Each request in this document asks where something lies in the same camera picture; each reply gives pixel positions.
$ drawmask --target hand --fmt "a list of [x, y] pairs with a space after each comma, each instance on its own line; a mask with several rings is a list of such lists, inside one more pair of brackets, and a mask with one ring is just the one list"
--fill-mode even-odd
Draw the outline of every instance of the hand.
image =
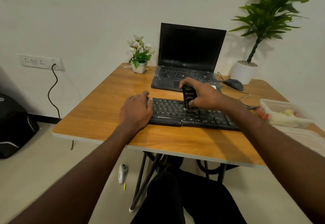
[[143, 91], [133, 97], [128, 97], [120, 110], [120, 125], [126, 126], [137, 133], [146, 127], [153, 114], [152, 98], [147, 97], [148, 91]]
[[189, 102], [190, 107], [223, 111], [231, 103], [236, 103], [235, 99], [221, 94], [208, 83], [201, 83], [192, 78], [185, 78], [179, 84], [179, 88], [182, 88], [184, 84], [189, 84], [196, 90], [197, 98]]

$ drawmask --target keyboard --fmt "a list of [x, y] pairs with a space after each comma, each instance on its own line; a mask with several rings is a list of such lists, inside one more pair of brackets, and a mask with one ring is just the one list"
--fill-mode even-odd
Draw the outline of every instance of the keyboard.
[[181, 70], [175, 68], [161, 67], [159, 71], [159, 77], [178, 78], [178, 79], [191, 77], [202, 83], [214, 84], [211, 75], [207, 73], [192, 71], [192, 70]]
[[153, 116], [149, 124], [239, 131], [237, 125], [221, 111], [186, 110], [184, 101], [161, 98], [153, 98]]

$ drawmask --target wooden desk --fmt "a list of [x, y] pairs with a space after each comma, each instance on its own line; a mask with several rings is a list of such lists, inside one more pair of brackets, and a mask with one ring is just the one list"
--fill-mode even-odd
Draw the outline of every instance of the wooden desk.
[[[118, 125], [120, 107], [127, 97], [148, 90], [150, 97], [183, 99], [181, 92], [150, 87], [156, 67], [148, 67], [148, 71], [138, 74], [124, 68], [127, 65], [122, 63], [64, 117], [52, 133], [62, 138], [102, 143]], [[261, 98], [287, 101], [263, 80], [253, 79], [245, 85], [244, 91], [251, 95], [242, 100], [251, 106], [258, 106]], [[222, 88], [222, 93], [237, 99], [246, 96], [228, 87]], [[311, 129], [325, 137], [317, 126]], [[265, 165], [246, 137], [234, 131], [148, 125], [127, 147], [241, 166]]]

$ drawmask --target left hand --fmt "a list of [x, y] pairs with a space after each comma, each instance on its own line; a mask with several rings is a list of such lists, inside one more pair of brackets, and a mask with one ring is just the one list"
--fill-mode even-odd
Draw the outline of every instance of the left hand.
[[147, 97], [148, 91], [128, 97], [120, 110], [120, 125], [127, 126], [133, 132], [146, 127], [153, 114], [152, 98]]

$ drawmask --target flower pot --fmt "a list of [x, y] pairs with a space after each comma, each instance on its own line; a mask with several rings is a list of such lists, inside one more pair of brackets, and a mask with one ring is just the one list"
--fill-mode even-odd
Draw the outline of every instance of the flower pot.
[[137, 68], [134, 66], [133, 62], [131, 62], [131, 65], [133, 72], [144, 73], [147, 69], [148, 62], [146, 61], [145, 63], [140, 63]]
[[257, 66], [251, 67], [236, 62], [233, 67], [230, 78], [237, 79], [242, 84], [248, 84], [250, 80], [254, 77], [256, 70], [257, 70]]

